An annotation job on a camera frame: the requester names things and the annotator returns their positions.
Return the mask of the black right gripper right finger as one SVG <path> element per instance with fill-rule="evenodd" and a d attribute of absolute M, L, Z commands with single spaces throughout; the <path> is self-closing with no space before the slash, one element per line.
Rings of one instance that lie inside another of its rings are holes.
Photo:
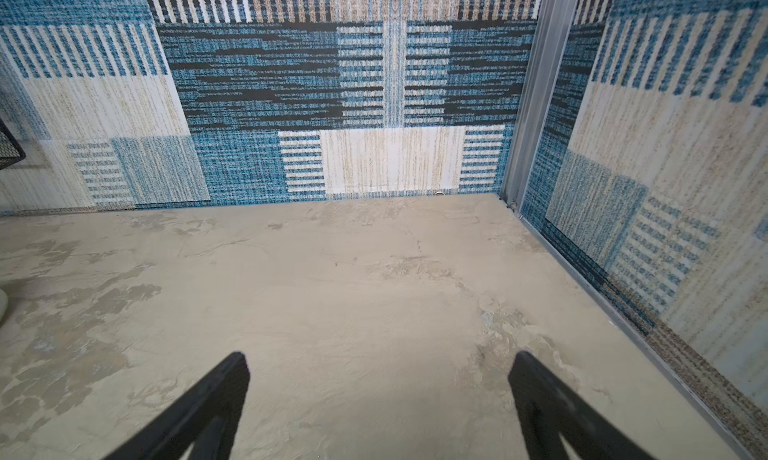
<path fill-rule="evenodd" d="M 514 358 L 508 382 L 530 459 L 653 457 L 587 404 L 528 351 Z"/>

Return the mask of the black mesh shelf rack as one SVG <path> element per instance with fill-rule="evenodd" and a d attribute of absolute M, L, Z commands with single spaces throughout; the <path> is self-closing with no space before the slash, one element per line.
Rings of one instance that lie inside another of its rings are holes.
<path fill-rule="evenodd" d="M 0 169 L 4 170 L 23 161 L 27 155 L 3 121 L 0 121 L 0 130 Z"/>

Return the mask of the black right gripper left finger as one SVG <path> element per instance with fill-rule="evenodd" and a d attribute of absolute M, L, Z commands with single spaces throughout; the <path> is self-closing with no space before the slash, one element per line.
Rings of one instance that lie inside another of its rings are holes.
<path fill-rule="evenodd" d="M 245 404 L 250 371 L 233 352 L 108 459 L 228 459 Z"/>

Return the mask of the white sneaker shoe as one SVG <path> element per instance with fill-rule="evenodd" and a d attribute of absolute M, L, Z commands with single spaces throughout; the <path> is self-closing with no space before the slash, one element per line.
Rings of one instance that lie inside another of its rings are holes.
<path fill-rule="evenodd" d="M 9 305 L 8 295 L 6 294 L 5 291 L 0 290 L 0 321 L 3 320 L 3 317 L 5 316 L 6 311 L 8 309 L 8 305 Z"/>

